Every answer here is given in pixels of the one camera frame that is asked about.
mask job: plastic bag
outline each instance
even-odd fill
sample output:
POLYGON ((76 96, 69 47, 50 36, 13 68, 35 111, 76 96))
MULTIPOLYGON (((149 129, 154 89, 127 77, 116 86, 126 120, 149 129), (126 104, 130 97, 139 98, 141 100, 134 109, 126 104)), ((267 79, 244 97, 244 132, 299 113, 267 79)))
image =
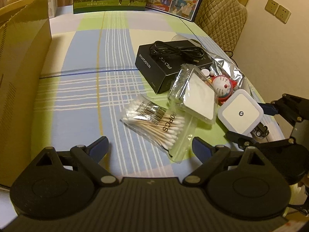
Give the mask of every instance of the plastic bag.
POLYGON ((191 145, 197 119, 161 107, 139 94, 122 111, 121 120, 146 137, 174 162, 182 161, 191 145))
POLYGON ((188 112, 208 124, 216 121, 218 95, 213 85, 195 65, 181 65, 167 99, 172 109, 188 112))

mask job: chair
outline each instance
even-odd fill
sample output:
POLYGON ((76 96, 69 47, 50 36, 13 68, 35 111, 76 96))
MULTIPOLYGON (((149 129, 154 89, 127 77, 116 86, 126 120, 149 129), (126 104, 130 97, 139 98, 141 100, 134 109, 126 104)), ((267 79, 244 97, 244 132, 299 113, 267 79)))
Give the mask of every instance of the chair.
POLYGON ((247 19, 237 0, 202 0, 195 23, 224 51, 233 51, 247 19))

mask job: white wall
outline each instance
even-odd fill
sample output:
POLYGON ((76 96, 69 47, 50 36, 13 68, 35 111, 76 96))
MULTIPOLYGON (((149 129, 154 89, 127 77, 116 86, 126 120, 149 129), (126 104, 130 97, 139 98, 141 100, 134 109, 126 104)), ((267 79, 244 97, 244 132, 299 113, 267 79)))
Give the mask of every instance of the white wall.
MULTIPOLYGON (((266 102, 283 93, 309 99, 309 0, 274 0, 291 11, 287 24, 264 9, 267 1, 248 1, 233 58, 266 102)), ((289 124, 277 121, 288 136, 289 124)))

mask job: table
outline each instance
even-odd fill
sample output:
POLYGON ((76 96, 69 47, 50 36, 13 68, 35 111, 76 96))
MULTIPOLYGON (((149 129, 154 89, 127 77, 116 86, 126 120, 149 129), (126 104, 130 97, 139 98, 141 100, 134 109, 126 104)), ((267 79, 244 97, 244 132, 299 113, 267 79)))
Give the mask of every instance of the table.
MULTIPOLYGON (((110 152, 100 162, 118 178, 123 176, 172 177, 180 180, 200 165, 188 151, 182 163, 127 129, 121 110, 138 93, 166 106, 166 93, 155 95, 135 67, 138 47, 177 35, 199 41, 206 49, 228 56, 195 23, 161 12, 107 11, 72 14, 72 7, 58 8, 50 19, 52 43, 42 69, 32 126, 32 157, 45 146, 67 151, 107 136, 110 152)), ((262 99, 251 85, 256 101, 262 99)), ((271 140, 283 139, 278 124, 264 116, 271 140)), ((198 123, 195 136, 211 145, 226 144, 225 127, 198 123)), ((8 194, 0 196, 0 228, 14 218, 8 194)))

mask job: electrical socket panel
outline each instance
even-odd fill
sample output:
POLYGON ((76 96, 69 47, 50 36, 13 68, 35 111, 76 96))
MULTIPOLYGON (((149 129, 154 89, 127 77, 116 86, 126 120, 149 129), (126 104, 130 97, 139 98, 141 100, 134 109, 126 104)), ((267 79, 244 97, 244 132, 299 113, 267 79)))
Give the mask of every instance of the electrical socket panel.
POLYGON ((275 16, 283 23, 286 23, 291 15, 291 12, 288 11, 285 7, 279 6, 275 16))
POLYGON ((279 7, 279 3, 275 2, 274 0, 268 0, 265 10, 267 10, 271 14, 275 14, 279 7))

